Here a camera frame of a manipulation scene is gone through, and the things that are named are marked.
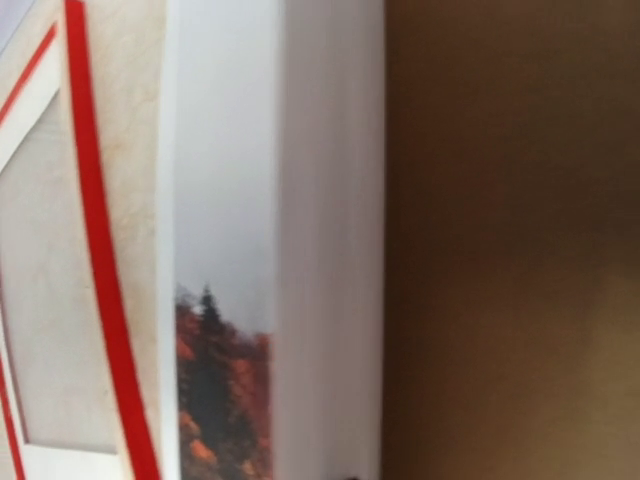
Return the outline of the autumn forest photo print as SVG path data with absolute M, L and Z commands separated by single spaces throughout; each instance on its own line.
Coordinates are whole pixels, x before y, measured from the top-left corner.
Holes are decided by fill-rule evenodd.
M 165 478 L 379 477 L 384 60 L 380 1 L 168 4 Z

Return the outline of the wooden photo frame red edge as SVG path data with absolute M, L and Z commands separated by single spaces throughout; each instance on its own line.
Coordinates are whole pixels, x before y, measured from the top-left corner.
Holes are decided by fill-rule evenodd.
M 25 438 L 8 344 L 1 344 L 1 414 L 18 479 L 42 479 L 53 468 L 67 479 L 158 479 L 161 468 L 145 415 L 127 325 L 107 205 L 90 65 L 87 7 L 65 1 L 1 107 L 1 162 L 8 163 L 47 103 L 69 84 L 72 141 L 93 292 L 125 454 L 36 446 Z

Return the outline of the brown backing board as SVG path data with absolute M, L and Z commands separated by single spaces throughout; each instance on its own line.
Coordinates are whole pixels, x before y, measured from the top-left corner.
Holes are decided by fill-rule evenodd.
M 390 1 L 382 474 L 639 475 L 639 5 Z

